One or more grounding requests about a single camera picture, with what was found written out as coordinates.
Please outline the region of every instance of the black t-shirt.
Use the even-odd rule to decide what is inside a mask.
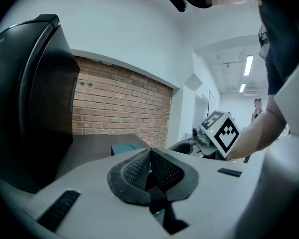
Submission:
[[[268,95],[274,95],[299,63],[299,0],[262,0],[259,13],[259,55],[267,68]]]

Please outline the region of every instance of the white cube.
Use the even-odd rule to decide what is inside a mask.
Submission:
[[[228,113],[214,111],[201,124],[201,129],[226,158],[240,137],[239,129]]]

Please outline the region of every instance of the black appliance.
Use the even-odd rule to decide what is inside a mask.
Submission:
[[[0,176],[37,192],[51,183],[72,144],[80,68],[56,15],[0,33]]]

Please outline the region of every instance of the fluorescent light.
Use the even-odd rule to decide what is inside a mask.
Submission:
[[[244,88],[245,88],[246,84],[242,84],[241,87],[240,87],[240,90],[239,92],[243,92],[244,91]]]
[[[250,69],[251,69],[251,64],[253,63],[253,59],[254,59],[253,56],[247,56],[247,63],[246,63],[244,76],[249,75]]]

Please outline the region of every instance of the brick wall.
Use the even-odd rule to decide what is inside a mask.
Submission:
[[[165,147],[172,88],[126,68],[76,59],[74,134],[136,134]]]

